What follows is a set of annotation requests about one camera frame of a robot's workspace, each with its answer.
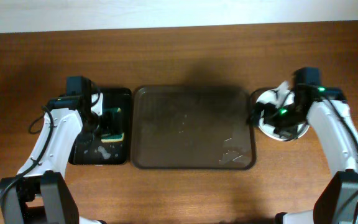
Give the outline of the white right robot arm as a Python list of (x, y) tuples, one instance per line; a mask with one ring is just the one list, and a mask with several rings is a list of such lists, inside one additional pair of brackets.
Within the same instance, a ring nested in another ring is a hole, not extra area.
[(276, 88), (250, 96), (249, 123), (282, 142), (298, 139), (308, 128), (318, 136), (332, 179), (313, 209), (278, 213), (275, 223), (358, 223), (358, 132), (339, 88), (325, 87), (318, 68), (303, 67)]

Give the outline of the pale green plate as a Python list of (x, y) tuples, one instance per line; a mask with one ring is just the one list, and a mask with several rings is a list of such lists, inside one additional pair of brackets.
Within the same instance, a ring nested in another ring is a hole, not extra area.
[(264, 91), (257, 97), (255, 102), (255, 108), (261, 109), (260, 118), (256, 121), (259, 129), (268, 137), (278, 141), (294, 141), (302, 137), (309, 129), (309, 124), (306, 121), (302, 121), (297, 124), (291, 124), (286, 127), (279, 127), (277, 124), (268, 124), (268, 109), (270, 104), (273, 106), (273, 110), (278, 111), (278, 117), (289, 114), (289, 109), (285, 109), (286, 106), (291, 105), (294, 102), (295, 94), (291, 91), (286, 97), (285, 101), (278, 102), (275, 98), (275, 89), (269, 89)]

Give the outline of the green and yellow sponge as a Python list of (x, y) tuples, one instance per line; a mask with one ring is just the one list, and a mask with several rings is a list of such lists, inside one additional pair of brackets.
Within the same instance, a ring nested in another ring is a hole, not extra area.
[(125, 136), (123, 131), (122, 109), (110, 108), (103, 111), (101, 127), (101, 142), (122, 142)]

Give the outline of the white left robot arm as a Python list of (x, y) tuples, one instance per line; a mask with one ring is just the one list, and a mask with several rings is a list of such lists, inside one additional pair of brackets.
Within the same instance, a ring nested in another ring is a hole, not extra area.
[(66, 92), (42, 107), (43, 127), (24, 165), (0, 181), (0, 212), (5, 223), (91, 223), (81, 217), (64, 176), (76, 138), (99, 128), (92, 110), (94, 83), (67, 78)]

